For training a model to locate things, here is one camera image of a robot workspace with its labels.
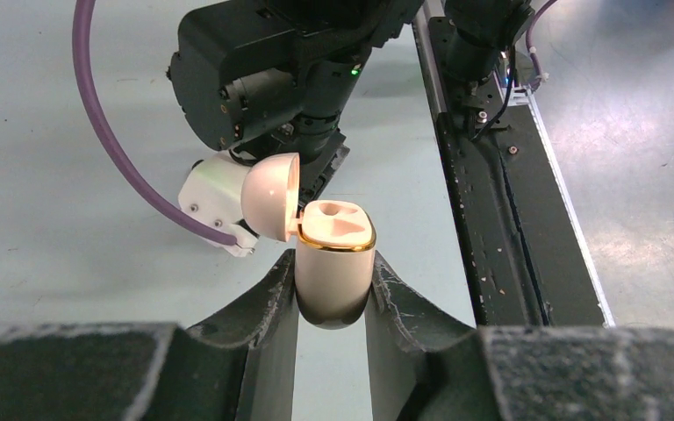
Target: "gold trim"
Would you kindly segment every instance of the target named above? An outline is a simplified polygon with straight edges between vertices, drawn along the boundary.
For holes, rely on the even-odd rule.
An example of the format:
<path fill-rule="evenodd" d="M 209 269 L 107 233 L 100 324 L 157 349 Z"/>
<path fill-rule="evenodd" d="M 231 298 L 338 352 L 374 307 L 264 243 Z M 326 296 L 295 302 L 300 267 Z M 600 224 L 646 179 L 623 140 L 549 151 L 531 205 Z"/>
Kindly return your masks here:
<path fill-rule="evenodd" d="M 304 234 L 303 226 L 301 225 L 300 221 L 298 222 L 298 231 L 297 231 L 298 240 L 311 248 L 315 248 L 317 250 L 324 250 L 325 252 L 338 252 L 338 253 L 365 252 L 376 246 L 376 228 L 373 226 L 373 221 L 370 220 L 370 217 L 368 217 L 368 223 L 370 224 L 370 240 L 367 243 L 360 246 L 340 247 L 340 246 L 327 246 L 325 244 L 320 244 L 306 237 L 306 235 Z"/>

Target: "purple cable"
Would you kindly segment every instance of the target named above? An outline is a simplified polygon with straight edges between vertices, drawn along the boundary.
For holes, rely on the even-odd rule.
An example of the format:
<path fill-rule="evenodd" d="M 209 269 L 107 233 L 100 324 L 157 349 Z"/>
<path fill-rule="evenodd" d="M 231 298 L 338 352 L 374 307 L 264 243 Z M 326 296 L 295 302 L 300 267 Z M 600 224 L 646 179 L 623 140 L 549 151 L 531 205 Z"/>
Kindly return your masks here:
<path fill-rule="evenodd" d="M 115 167 L 118 168 L 135 191 L 162 215 L 200 237 L 223 246 L 235 246 L 236 237 L 217 231 L 208 225 L 201 224 L 195 219 L 190 218 L 156 192 L 143 176 L 140 175 L 119 144 L 115 133 L 112 132 L 110 124 L 107 122 L 107 117 L 104 116 L 104 111 L 102 111 L 102 104 L 99 103 L 97 89 L 94 86 L 94 77 L 91 74 L 89 40 L 94 4 L 95 0 L 76 1 L 73 29 L 74 71 L 83 107 L 86 109 L 86 114 L 89 116 L 91 125 L 94 127 L 94 132 L 99 137 L 99 141 L 102 142 L 104 150 L 107 151 Z"/>
<path fill-rule="evenodd" d="M 531 90 L 536 91 L 541 86 L 541 77 L 544 75 L 543 70 L 541 69 L 541 62 L 536 53 L 531 53 L 531 48 L 534 47 L 534 28 L 536 27 L 536 22 L 539 21 L 539 18 L 546 13 L 549 7 L 553 6 L 554 3 L 559 0 L 548 0 L 534 15 L 534 20 L 531 22 L 531 26 L 526 32 L 526 49 L 528 50 L 528 56 L 531 57 L 531 62 L 534 64 L 534 72 L 536 73 L 536 79 L 531 84 Z"/>

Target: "purple wire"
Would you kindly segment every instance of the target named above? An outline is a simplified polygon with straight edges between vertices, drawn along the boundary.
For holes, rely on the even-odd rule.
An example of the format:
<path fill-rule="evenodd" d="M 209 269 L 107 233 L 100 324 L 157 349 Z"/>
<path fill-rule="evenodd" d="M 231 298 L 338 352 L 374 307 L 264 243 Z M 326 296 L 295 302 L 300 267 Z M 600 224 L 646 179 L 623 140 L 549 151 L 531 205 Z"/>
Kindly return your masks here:
<path fill-rule="evenodd" d="M 533 91 L 536 91 L 541 86 L 541 76 L 543 76 L 543 70 L 541 69 L 539 57 L 536 55 L 536 53 L 531 53 L 531 48 L 534 46 L 534 28 L 536 27 L 536 23 L 539 21 L 539 18 L 541 18 L 541 16 L 546 13 L 549 7 L 553 6 L 554 3 L 558 1 L 559 0 L 548 0 L 539 9 L 539 11 L 536 12 L 534 15 L 534 20 L 531 22 L 531 26 L 528 28 L 528 31 L 526 31 L 526 50 L 528 50 L 528 56 L 531 58 L 531 61 L 534 64 L 534 72 L 536 73 L 536 79 L 531 84 L 531 89 Z"/>
<path fill-rule="evenodd" d="M 236 237 L 199 223 L 156 192 L 140 175 L 112 132 L 107 117 L 102 111 L 102 104 L 99 103 L 94 77 L 91 74 L 89 41 L 94 4 L 95 0 L 76 1 L 73 28 L 74 71 L 83 107 L 86 109 L 86 114 L 104 150 L 135 191 L 162 215 L 200 237 L 223 246 L 235 246 Z"/>

